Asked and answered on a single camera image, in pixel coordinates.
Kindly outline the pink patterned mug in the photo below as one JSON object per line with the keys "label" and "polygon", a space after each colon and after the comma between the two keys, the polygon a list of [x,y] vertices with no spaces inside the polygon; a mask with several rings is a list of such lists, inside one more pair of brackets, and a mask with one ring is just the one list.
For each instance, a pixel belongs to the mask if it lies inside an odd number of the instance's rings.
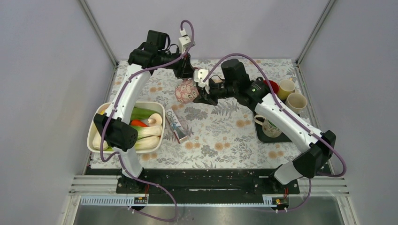
{"label": "pink patterned mug", "polygon": [[184,79],[175,88],[175,97],[179,103],[193,102],[199,96],[196,83],[192,79]]}

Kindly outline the black orange floral mug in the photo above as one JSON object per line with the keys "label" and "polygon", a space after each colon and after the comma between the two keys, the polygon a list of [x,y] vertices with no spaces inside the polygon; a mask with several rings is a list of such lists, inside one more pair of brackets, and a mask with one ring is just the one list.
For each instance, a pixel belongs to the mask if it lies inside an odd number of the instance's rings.
{"label": "black orange floral mug", "polygon": [[279,92],[279,86],[276,82],[269,80],[269,83],[266,80],[263,80],[262,83],[266,86],[265,92],[266,94],[271,93],[271,90],[277,94]]}

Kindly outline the cream cat pattern mug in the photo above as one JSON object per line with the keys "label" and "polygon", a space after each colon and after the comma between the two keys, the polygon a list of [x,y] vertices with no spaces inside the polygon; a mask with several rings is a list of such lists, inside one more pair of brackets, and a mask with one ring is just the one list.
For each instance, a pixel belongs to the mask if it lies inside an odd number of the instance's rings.
{"label": "cream cat pattern mug", "polygon": [[254,116],[254,122],[261,126],[262,132],[270,138],[277,138],[282,134],[282,131],[277,128],[272,122],[266,119],[264,116],[256,114]]}

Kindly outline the plain yellow mug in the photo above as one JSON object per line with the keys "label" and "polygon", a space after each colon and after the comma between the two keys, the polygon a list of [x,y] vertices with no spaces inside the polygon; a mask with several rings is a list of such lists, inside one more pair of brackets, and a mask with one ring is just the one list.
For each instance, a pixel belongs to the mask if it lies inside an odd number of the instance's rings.
{"label": "plain yellow mug", "polygon": [[277,96],[280,100],[285,101],[287,97],[291,94],[294,93],[296,90],[295,83],[289,79],[283,79],[279,82],[279,91],[277,93]]}

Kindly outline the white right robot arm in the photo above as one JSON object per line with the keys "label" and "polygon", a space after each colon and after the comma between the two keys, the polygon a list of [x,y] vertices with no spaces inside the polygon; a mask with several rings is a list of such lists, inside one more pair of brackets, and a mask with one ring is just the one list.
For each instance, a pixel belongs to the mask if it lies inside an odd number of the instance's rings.
{"label": "white right robot arm", "polygon": [[302,120],[282,100],[274,98],[271,89],[258,77],[251,80],[242,62],[230,59],[221,64],[222,82],[210,79],[208,70],[195,70],[194,81],[199,96],[195,103],[217,105],[219,99],[235,98],[256,115],[269,120],[282,131],[300,150],[301,154],[286,164],[277,167],[271,174],[269,187],[275,193],[283,192],[292,180],[313,178],[332,157],[336,135],[328,130],[322,132]]}

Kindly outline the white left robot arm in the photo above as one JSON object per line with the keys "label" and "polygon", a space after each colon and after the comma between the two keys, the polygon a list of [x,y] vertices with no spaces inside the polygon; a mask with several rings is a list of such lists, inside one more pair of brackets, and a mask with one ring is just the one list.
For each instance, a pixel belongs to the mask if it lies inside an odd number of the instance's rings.
{"label": "white left robot arm", "polygon": [[178,78],[193,75],[188,54],[193,46],[193,35],[188,35],[185,29],[180,29],[180,35],[176,52],[170,53],[169,35],[150,30],[146,41],[130,53],[127,72],[116,97],[103,114],[97,113],[93,118],[101,136],[100,154],[107,143],[114,151],[111,156],[119,158],[123,175],[129,177],[128,187],[135,193],[144,190],[146,181],[140,177],[143,167],[135,150],[138,131],[130,126],[131,114],[155,70],[172,69]]}

